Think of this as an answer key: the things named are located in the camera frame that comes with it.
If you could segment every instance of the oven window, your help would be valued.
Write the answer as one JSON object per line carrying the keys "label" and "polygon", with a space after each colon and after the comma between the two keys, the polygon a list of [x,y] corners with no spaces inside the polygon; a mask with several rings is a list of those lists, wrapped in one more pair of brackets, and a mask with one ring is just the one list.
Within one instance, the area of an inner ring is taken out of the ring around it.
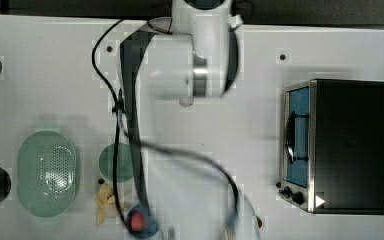
{"label": "oven window", "polygon": [[308,123],[310,116],[310,91],[301,88],[289,92],[287,126],[287,176],[288,182],[307,187],[308,179]]}

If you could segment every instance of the oven handle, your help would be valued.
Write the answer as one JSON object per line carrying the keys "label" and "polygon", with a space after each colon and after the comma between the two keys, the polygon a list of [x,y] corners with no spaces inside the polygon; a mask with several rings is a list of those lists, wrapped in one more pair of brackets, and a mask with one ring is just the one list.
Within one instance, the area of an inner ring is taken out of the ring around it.
{"label": "oven handle", "polygon": [[295,111],[292,111],[291,115],[288,118],[286,123],[286,136],[285,136],[285,151],[288,156],[289,162],[291,164],[296,160],[301,160],[300,158],[294,157],[295,150],[295,119],[296,118],[310,118],[310,114],[299,115]]}

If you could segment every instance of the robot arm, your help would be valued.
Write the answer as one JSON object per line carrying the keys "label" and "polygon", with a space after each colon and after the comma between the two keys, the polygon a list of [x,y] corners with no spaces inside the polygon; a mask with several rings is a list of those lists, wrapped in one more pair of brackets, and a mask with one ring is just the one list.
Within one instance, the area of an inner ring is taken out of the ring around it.
{"label": "robot arm", "polygon": [[[236,35],[229,31],[228,25],[231,0],[215,4],[207,1],[209,5],[206,6],[198,3],[174,0],[173,35],[137,31],[120,46],[119,74],[124,89],[127,126],[129,135],[138,142],[157,141],[153,119],[154,104],[158,100],[219,97],[228,90],[236,77],[239,49]],[[182,185],[167,181],[175,179],[175,174],[156,163],[157,156],[149,149],[132,144],[131,153],[138,197],[141,204],[151,210],[161,230],[167,232],[167,229],[175,227],[176,232],[183,231],[183,235],[180,233],[181,238],[176,240],[213,240],[217,234],[212,233],[212,230],[218,232],[223,227],[223,221],[217,218],[227,218],[228,214],[216,210],[207,211],[207,216],[199,216],[196,213],[205,212],[204,207],[201,207],[195,211],[195,215],[189,216],[196,225],[196,230],[191,230],[190,219],[180,214],[184,212],[185,205],[190,206],[184,201],[196,197],[185,190],[185,186],[190,183]],[[170,189],[169,194],[184,192],[181,194],[184,201],[158,192],[156,189],[162,183],[166,184],[165,189]],[[148,196],[152,196],[152,203],[148,202]],[[207,209],[220,207],[217,201],[207,199]],[[235,239],[259,239],[254,210],[243,194],[240,194],[236,230]]]}

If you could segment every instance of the green bowl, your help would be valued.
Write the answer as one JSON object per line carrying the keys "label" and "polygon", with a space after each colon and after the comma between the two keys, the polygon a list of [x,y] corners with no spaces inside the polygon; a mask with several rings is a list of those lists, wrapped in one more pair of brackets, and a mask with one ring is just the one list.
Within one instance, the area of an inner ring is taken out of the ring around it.
{"label": "green bowl", "polygon": [[[114,144],[106,147],[99,156],[99,170],[108,181],[113,180]],[[117,183],[125,182],[133,177],[132,156],[130,146],[120,143],[118,145]]]}
{"label": "green bowl", "polygon": [[18,152],[17,196],[31,214],[49,218],[64,212],[76,196],[76,151],[64,136],[37,132]]}

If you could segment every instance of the red object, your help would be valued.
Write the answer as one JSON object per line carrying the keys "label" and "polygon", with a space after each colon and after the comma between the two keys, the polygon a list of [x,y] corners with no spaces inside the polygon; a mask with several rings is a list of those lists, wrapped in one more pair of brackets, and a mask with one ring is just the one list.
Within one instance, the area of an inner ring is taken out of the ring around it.
{"label": "red object", "polygon": [[142,214],[134,213],[132,215],[132,218],[130,218],[130,227],[135,232],[141,231],[145,227],[145,219]]}
{"label": "red object", "polygon": [[259,217],[257,217],[257,222],[258,222],[258,228],[261,228],[263,226],[263,221]]}

